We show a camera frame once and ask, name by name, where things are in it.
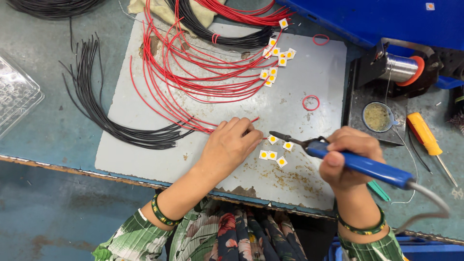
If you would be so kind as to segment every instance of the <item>beige cloth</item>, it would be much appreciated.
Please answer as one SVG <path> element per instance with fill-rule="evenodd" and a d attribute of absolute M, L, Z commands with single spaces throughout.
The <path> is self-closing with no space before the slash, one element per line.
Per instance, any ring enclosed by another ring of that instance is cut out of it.
<path fill-rule="evenodd" d="M 217 1 L 221 4 L 226 2 L 226 0 Z M 129 5 L 127 6 L 127 10 L 129 13 L 140 13 L 143 12 L 145 5 L 146 0 L 130 0 Z M 195 0 L 190 0 L 190 5 L 192 7 L 193 13 L 198 18 L 200 23 L 204 27 L 208 28 L 208 26 L 210 26 L 210 24 L 213 22 L 214 16 L 217 15 L 217 13 L 203 7 Z M 168 6 L 165 0 L 150 0 L 150 10 L 171 25 L 175 22 L 174 12 Z M 189 32 L 190 35 L 196 37 L 196 35 L 189 29 L 185 28 L 182 23 L 180 26 L 182 29 Z"/>

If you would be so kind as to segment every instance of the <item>blue soldering iron handle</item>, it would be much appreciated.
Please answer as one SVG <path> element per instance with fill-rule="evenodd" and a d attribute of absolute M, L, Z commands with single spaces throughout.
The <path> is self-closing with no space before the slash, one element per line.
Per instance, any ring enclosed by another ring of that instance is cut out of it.
<path fill-rule="evenodd" d="M 306 153 L 312 157 L 322 159 L 328 153 L 326 149 L 327 146 L 328 143 L 313 141 L 308 145 Z M 412 174 L 404 170 L 394 168 L 370 158 L 359 156 L 349 151 L 341 153 L 345 156 L 346 167 L 400 189 L 409 189 L 407 182 L 414 180 Z"/>

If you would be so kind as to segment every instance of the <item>screwdriver shaft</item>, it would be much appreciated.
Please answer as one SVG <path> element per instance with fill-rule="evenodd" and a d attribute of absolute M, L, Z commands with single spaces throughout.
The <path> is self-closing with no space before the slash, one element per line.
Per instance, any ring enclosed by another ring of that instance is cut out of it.
<path fill-rule="evenodd" d="M 458 187 L 458 184 L 456 183 L 456 181 L 454 180 L 453 176 L 451 175 L 450 171 L 448 170 L 448 168 L 445 166 L 445 163 L 443 163 L 443 161 L 441 160 L 440 156 L 437 155 L 437 159 L 438 161 L 440 162 L 441 166 L 443 167 L 443 169 L 445 170 L 446 174 L 448 175 L 448 177 L 450 177 L 451 181 L 453 182 L 453 184 L 456 186 L 456 188 Z"/>

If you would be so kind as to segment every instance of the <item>workbench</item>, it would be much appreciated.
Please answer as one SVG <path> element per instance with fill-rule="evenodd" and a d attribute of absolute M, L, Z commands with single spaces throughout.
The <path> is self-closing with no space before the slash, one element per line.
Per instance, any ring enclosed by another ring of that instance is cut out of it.
<path fill-rule="evenodd" d="M 127 4 L 128 1 L 122 1 L 124 9 Z M 267 0 L 251 2 L 228 0 L 226 2 L 226 5 L 233 8 L 249 10 L 258 9 L 265 4 L 268 4 Z M 346 89 L 349 63 L 361 56 L 365 50 L 303 17 L 295 15 L 292 19 L 294 25 L 290 26 L 286 33 L 303 36 L 323 33 L 328 35 L 330 39 L 345 42 L 348 48 Z M 239 25 L 222 17 L 216 17 L 214 22 Z M 72 56 L 69 21 L 39 20 L 12 10 L 3 1 L 0 3 L 0 24 L 2 24 L 0 46 L 40 85 L 45 94 L 45 100 L 0 141 L 1 160 L 140 186 L 154 188 L 169 186 L 169 183 L 102 172 L 95 168 L 95 156 L 102 130 L 82 115 L 72 104 L 61 76 L 64 70 L 58 63 L 58 60 L 69 60 L 69 57 Z M 97 32 L 101 39 L 102 63 L 105 74 L 103 104 L 106 110 L 112 101 L 132 25 L 133 20 L 122 12 L 118 1 L 106 1 L 95 11 L 73 18 L 75 39 L 87 39 L 94 32 Z M 442 159 L 454 175 L 456 182 L 462 185 L 464 178 L 460 172 L 460 166 L 462 165 L 461 159 L 464 149 L 460 142 L 463 136 L 451 124 L 446 123 L 451 106 L 449 100 L 450 96 L 447 90 L 432 87 L 425 95 L 409 100 L 408 112 L 417 111 L 422 114 L 444 151 Z M 464 202 L 463 192 L 460 188 L 455 189 L 452 186 L 435 158 L 427 156 L 425 149 L 420 147 L 416 140 L 414 142 L 419 154 L 434 173 L 433 176 L 428 173 L 414 155 L 419 171 L 419 184 L 442 197 L 451 207 L 451 216 L 448 220 L 426 219 L 419 221 L 409 228 L 409 233 L 422 237 L 429 236 L 435 240 L 464 244 L 464 226 L 458 223 L 464 214 L 461 207 Z M 404 146 L 384 145 L 383 149 L 387 163 L 415 172 L 412 159 Z M 383 183 L 379 184 L 390 195 L 392 201 L 407 201 L 412 194 L 411 191 L 394 189 Z M 328 211 L 289 206 L 225 192 L 212 191 L 210 196 L 233 202 L 245 202 L 249 205 L 266 206 L 271 209 L 291 209 L 294 212 L 315 217 L 331 219 L 334 217 L 334 214 Z M 391 205 L 389 202 L 381 201 L 376 196 L 374 199 L 385 210 L 387 222 L 392 227 L 398 227 L 414 214 L 435 211 L 436 208 L 419 194 L 416 194 L 412 202 L 408 204 Z"/>

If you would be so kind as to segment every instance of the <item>floral clothing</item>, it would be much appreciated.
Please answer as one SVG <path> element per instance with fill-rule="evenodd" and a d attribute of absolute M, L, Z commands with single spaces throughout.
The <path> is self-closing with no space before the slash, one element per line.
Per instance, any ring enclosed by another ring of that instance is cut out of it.
<path fill-rule="evenodd" d="M 154 261 L 171 231 L 135 212 L 92 253 L 95 261 Z M 405 260 L 392 231 L 383 239 L 356 244 L 340 240 L 344 260 Z M 306 261 L 290 219 L 282 212 L 202 200 L 174 234 L 169 261 Z"/>

